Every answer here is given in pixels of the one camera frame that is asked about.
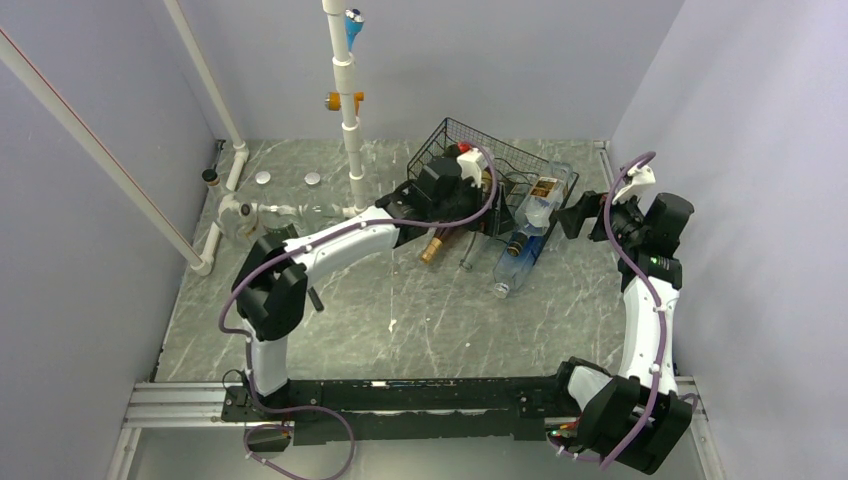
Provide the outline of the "clear round cork-stoppered bottle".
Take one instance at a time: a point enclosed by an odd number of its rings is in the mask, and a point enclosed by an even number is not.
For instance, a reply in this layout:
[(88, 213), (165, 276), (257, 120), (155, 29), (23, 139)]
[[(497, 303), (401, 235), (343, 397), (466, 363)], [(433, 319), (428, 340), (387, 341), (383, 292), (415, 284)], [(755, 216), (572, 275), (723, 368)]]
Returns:
[(201, 177), (212, 198), (213, 221), (222, 235), (233, 245), (250, 250), (261, 237), (258, 209), (262, 198), (228, 187), (213, 168), (205, 169)]

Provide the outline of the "clear bottle dark label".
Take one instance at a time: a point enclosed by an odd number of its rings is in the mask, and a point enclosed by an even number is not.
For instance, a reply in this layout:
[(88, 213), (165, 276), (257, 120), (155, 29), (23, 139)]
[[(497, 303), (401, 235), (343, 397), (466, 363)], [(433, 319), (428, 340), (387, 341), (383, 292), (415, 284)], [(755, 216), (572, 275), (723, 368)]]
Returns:
[(309, 172), (304, 176), (308, 189), (307, 202), (300, 207), (306, 233), (315, 234), (347, 219), (340, 200), (333, 190), (322, 180), (318, 172)]

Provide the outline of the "clear bottle silver cap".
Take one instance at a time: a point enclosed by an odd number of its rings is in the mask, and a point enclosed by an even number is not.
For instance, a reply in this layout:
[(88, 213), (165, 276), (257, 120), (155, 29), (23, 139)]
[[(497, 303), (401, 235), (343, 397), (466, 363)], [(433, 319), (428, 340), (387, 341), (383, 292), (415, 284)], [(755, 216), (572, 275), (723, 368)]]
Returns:
[(268, 233), (299, 237), (303, 230), (299, 207), (283, 202), (281, 193), (274, 189), (268, 171), (259, 171), (254, 179), (257, 184), (258, 216), (263, 228)]

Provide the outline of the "clear square bottle black cap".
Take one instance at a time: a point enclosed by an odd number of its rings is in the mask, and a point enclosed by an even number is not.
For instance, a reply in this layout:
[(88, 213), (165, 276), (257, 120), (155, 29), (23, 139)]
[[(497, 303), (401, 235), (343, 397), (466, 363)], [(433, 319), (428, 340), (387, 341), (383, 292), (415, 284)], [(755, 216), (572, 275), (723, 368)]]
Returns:
[(550, 215), (564, 203), (572, 175), (569, 163), (551, 162), (535, 180), (514, 213), (515, 230), (506, 247), (510, 256), (519, 256), (531, 238), (548, 231)]

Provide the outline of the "dark green wine bottle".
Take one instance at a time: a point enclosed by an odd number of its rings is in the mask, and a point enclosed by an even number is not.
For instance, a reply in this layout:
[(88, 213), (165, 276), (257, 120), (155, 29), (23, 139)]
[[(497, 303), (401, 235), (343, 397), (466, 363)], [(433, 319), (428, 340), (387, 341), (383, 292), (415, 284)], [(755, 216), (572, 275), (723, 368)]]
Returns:
[(477, 210), (478, 194), (472, 180), (463, 180), (457, 156), (441, 155), (425, 163), (405, 190), (412, 219), (449, 223), (467, 218)]

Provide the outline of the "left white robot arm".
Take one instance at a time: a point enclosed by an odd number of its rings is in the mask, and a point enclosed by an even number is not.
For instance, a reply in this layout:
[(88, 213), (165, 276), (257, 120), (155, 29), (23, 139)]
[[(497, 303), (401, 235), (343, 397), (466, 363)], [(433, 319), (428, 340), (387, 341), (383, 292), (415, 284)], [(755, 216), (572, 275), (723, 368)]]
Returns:
[(264, 420), (285, 411), (288, 336), (303, 319), (314, 283), (431, 229), (478, 224), (493, 208), (498, 188), (494, 156), (473, 147), (430, 161), (417, 177), (349, 220), (303, 237), (267, 234), (257, 240), (223, 308), (235, 309), (243, 322), (237, 332), (247, 343), (248, 407)]

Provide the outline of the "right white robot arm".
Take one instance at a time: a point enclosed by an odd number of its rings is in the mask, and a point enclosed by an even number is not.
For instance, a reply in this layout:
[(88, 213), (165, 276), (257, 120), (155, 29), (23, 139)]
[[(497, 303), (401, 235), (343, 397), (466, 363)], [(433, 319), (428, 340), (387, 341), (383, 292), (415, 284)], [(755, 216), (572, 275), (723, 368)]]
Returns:
[(672, 356), (673, 315), (682, 287), (682, 265), (674, 254), (694, 212), (686, 199), (658, 194), (647, 212), (636, 198), (607, 203), (589, 191), (561, 218), (569, 238), (596, 218), (592, 241), (609, 241), (618, 261), (625, 305), (625, 340), (617, 374), (573, 357), (557, 375), (551, 401), (577, 418), (550, 430), (560, 455), (599, 463), (619, 462), (655, 473), (688, 429), (693, 407), (678, 393)]

